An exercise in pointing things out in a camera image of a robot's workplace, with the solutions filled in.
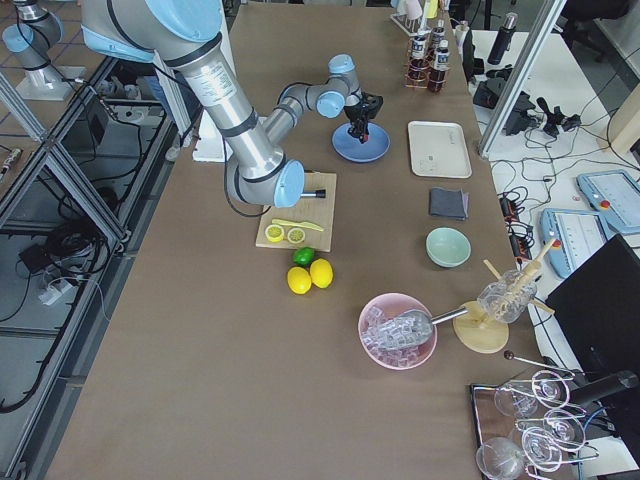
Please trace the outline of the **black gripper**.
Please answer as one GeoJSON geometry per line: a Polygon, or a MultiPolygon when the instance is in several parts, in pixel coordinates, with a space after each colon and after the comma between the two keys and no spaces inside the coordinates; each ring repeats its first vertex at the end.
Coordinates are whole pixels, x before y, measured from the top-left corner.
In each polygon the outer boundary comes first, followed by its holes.
{"type": "Polygon", "coordinates": [[[352,138],[360,138],[361,142],[367,142],[369,139],[368,123],[376,117],[382,105],[383,97],[380,95],[367,92],[357,94],[355,103],[344,107],[344,112],[350,122],[348,134],[352,138]]]}

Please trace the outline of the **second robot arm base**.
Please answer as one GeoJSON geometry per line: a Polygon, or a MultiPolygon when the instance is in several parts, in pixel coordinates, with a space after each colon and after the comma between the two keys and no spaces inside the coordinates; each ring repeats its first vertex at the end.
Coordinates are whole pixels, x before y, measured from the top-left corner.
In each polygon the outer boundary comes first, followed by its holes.
{"type": "Polygon", "coordinates": [[[66,100],[73,91],[73,80],[86,69],[57,68],[49,57],[49,50],[63,39],[63,23],[37,1],[13,1],[13,5],[17,20],[3,31],[2,40],[25,72],[17,92],[25,100],[66,100]]]}

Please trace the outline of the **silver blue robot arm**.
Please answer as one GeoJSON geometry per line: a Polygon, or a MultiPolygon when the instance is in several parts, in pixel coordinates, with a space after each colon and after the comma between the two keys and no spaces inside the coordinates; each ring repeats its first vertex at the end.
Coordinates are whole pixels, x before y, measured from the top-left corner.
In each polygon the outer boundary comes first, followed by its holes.
{"type": "Polygon", "coordinates": [[[90,49],[143,63],[160,57],[182,73],[232,149],[228,194],[245,203],[292,207],[302,196],[305,173],[279,141],[305,112],[315,111],[327,118],[346,114],[349,135],[365,143],[383,100],[362,90],[352,58],[340,54],[329,61],[325,83],[286,88],[261,120],[223,55],[224,25],[218,1],[86,1],[82,6],[90,49]]]}

